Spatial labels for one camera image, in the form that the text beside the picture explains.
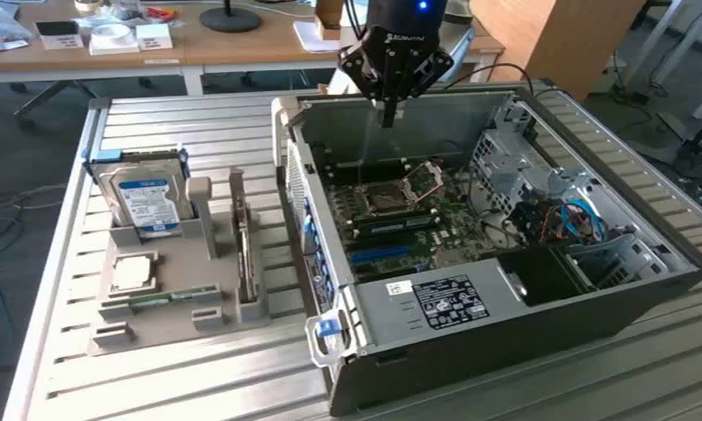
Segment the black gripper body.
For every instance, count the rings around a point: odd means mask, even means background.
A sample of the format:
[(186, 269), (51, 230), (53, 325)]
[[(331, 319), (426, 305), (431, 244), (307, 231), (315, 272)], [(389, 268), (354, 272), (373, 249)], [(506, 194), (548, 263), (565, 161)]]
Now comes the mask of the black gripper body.
[(374, 69), (386, 79), (391, 95), (397, 62), (413, 46), (437, 43), (445, 15), (443, 1), (373, 1), (369, 3), (362, 43)]

